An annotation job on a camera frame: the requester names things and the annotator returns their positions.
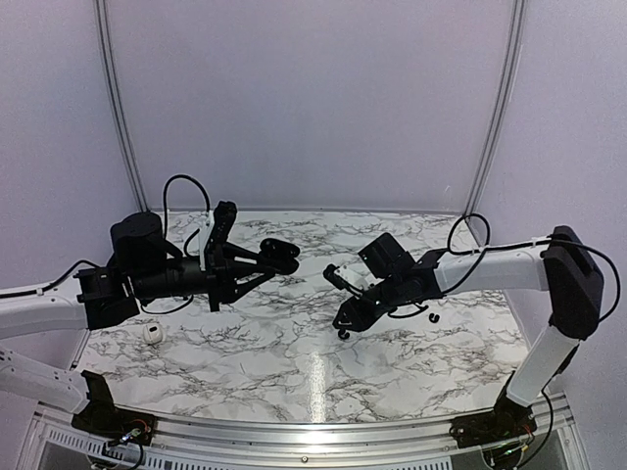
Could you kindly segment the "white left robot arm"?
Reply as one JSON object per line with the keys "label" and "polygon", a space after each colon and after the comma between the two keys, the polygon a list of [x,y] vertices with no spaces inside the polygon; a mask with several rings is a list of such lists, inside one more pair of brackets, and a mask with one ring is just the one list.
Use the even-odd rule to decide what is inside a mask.
{"label": "white left robot arm", "polygon": [[[115,249],[105,266],[81,260],[58,281],[2,293],[1,337],[119,326],[141,307],[164,298],[205,294],[211,310],[218,310],[296,266],[230,243],[213,245],[201,257],[187,257],[175,247],[133,244]],[[104,436],[123,427],[123,414],[97,373],[64,370],[4,348],[1,389],[84,414]]]}

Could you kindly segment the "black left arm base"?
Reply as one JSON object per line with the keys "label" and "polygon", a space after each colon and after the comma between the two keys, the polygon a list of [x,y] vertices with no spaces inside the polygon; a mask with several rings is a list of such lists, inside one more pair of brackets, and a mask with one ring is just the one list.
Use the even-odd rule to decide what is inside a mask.
{"label": "black left arm base", "polygon": [[153,439],[157,418],[155,415],[118,407],[105,378],[91,371],[82,371],[87,385],[87,405],[72,416],[72,427],[110,440],[121,441],[123,436],[138,430],[138,436],[129,439],[148,446]]}

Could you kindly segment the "black earbud charging case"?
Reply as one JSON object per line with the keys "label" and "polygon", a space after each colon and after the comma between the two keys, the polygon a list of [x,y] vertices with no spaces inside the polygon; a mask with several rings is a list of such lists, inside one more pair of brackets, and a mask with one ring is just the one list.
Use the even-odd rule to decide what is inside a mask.
{"label": "black earbud charging case", "polygon": [[282,275],[291,275],[298,270],[300,253],[298,246],[283,240],[266,238],[260,243],[260,256]]}

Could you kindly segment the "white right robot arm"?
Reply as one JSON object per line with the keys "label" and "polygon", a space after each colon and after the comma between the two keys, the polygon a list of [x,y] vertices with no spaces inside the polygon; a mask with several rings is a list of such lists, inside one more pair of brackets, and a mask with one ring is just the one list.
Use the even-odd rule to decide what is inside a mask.
{"label": "white right robot arm", "polygon": [[333,326],[339,337],[363,332],[398,308],[475,291],[534,290],[550,296],[547,326],[502,388],[485,429],[504,439],[523,422],[522,408],[560,374],[580,344],[599,327],[604,280],[589,251],[568,226],[547,237],[509,246],[486,246],[455,253],[427,251],[420,259],[389,233],[363,248],[359,256],[376,283],[345,266],[328,265],[324,278],[351,297]]}

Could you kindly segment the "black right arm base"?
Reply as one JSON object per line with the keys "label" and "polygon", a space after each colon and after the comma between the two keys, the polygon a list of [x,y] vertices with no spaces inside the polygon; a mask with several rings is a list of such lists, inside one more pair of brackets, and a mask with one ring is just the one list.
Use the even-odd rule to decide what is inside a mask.
{"label": "black right arm base", "polygon": [[536,430],[531,406],[514,402],[502,391],[488,411],[454,418],[449,434],[459,448],[467,448],[511,440]]}

